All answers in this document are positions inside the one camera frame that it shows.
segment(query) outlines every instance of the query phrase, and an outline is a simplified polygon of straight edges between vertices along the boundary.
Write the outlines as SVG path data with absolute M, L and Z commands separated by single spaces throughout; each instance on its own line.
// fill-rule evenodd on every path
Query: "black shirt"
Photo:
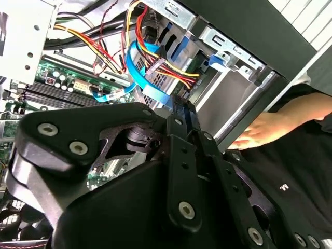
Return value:
M 296 97 L 318 92 L 293 86 L 272 108 L 276 112 Z M 332 115 L 309 121 L 284 137 L 242 151 L 244 158 L 277 189 L 282 198 L 302 210 L 322 239 L 332 238 Z

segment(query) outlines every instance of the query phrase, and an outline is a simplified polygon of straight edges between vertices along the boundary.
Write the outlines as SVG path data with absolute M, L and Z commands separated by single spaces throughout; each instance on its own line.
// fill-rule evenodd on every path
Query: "black panel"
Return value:
M 181 0 L 288 80 L 316 50 L 267 0 Z

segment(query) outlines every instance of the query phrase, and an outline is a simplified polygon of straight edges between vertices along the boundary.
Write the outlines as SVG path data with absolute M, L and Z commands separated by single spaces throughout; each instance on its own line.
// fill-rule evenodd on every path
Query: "capacitor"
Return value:
M 68 92 L 73 92 L 74 91 L 74 83 L 70 83 L 68 85 L 68 89 L 67 89 Z
M 55 78 L 58 78 L 60 76 L 60 70 L 59 69 L 54 69 L 52 75 L 55 77 Z
M 56 88 L 60 88 L 60 87 L 61 87 L 61 80 L 57 79 L 57 80 L 56 80 L 56 83 L 54 84 L 54 86 L 55 86 Z
M 61 75 L 59 76 L 59 79 L 60 79 L 61 81 L 65 81 L 65 80 L 67 79 L 67 77 L 66 77 L 64 74 L 61 74 Z
M 63 81 L 62 85 L 61 85 L 61 89 L 62 90 L 67 90 L 67 88 L 68 88 L 68 81 Z

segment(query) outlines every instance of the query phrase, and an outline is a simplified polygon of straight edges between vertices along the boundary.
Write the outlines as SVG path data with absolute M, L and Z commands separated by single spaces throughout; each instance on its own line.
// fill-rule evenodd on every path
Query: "metal sheet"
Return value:
M 214 137 L 222 133 L 222 128 L 257 89 L 253 83 L 233 71 L 221 74 L 216 82 L 212 82 L 211 89 L 205 94 L 209 97 L 202 100 L 203 104 L 197 104 L 202 130 Z
M 142 0 L 142 2 L 185 30 L 191 28 L 196 20 L 192 12 L 176 1 Z
M 32 84 L 55 6 L 41 0 L 2 0 L 3 53 L 0 75 Z
M 316 52 L 268 1 L 181 2 L 288 80 L 292 80 Z

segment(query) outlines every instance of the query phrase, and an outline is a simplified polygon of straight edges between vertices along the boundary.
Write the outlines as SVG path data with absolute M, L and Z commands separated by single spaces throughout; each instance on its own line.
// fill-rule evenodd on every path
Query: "yellow wire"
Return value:
M 187 87 L 188 89 L 190 89 L 190 85 L 188 85 L 187 82 L 185 82 L 184 80 L 182 80 L 182 79 L 176 77 L 175 75 L 168 74 L 168 73 L 164 73 L 164 72 L 161 72 L 161 71 L 157 71 L 157 72 L 158 72 L 158 74 L 163 74 L 163 75 L 170 76 L 170 77 L 173 77 L 173 78 L 175 78 L 175 79 L 178 79 L 180 82 L 182 82 L 183 84 L 185 84 L 186 87 Z
M 75 30 L 72 30 L 72 29 L 67 29 L 65 28 L 64 26 L 61 26 L 61 25 L 55 25 L 54 26 L 55 28 L 57 29 L 61 29 L 61 30 L 64 30 L 64 31 L 67 31 L 68 33 L 78 37 L 79 39 L 81 39 L 85 44 L 87 44 L 87 46 L 95 53 L 97 54 L 99 57 L 101 57 L 103 59 L 103 62 L 109 67 L 111 68 L 112 70 L 115 70 L 118 71 L 115 66 L 113 66 L 108 58 L 106 58 L 103 54 L 101 54 L 92 44 L 89 43 L 89 41 L 87 41 L 83 36 L 81 36 L 79 33 L 77 33 Z
M 159 58 L 159 55 L 157 55 L 156 53 L 153 53 L 153 52 L 147 50 L 144 46 L 142 46 L 142 44 L 141 44 L 141 48 L 142 48 L 146 53 L 152 55 L 153 57 L 155 57 L 155 58 Z M 170 68 L 172 68 L 173 70 L 177 71 L 177 72 L 180 73 L 180 74 L 183 74 L 183 75 L 186 75 L 186 76 L 189 76 L 189 77 L 198 77 L 198 76 L 199 76 L 199 74 L 190 74 L 190 73 L 186 73 L 186 72 L 182 71 L 181 69 L 179 69 L 179 68 L 173 66 L 173 65 L 172 65 L 170 62 L 168 62 L 168 61 L 165 61 L 165 63 L 166 63 Z
M 131 19 L 131 14 L 133 12 L 133 9 L 140 3 L 141 1 L 137 1 L 135 3 L 133 3 L 132 5 L 129 6 L 129 9 L 128 9 L 128 15 L 127 15 L 127 23 L 126 23 L 126 47 L 128 48 L 129 45 L 130 45 L 130 42 L 129 42 L 129 24 L 130 24 L 130 19 Z M 159 56 L 156 54 L 156 53 L 153 53 L 149 50 L 147 50 L 144 46 L 142 46 L 141 44 L 141 48 L 148 54 L 156 57 L 156 58 L 159 58 Z M 177 71 L 178 73 L 180 74 L 183 74 L 183 75 L 186 75 L 186 76 L 189 76 L 189 77 L 198 77 L 199 74 L 190 74 L 190 73 L 186 73 L 184 71 L 182 71 L 181 69 L 173 66 L 170 62 L 168 61 L 165 61 L 165 63 L 170 67 L 172 68 L 173 70 Z
M 127 22 L 126 22 L 126 47 L 128 48 L 130 45 L 129 41 L 129 25 L 131 14 L 133 13 L 134 8 L 140 3 L 141 1 L 137 1 L 128 7 L 128 15 L 127 15 Z

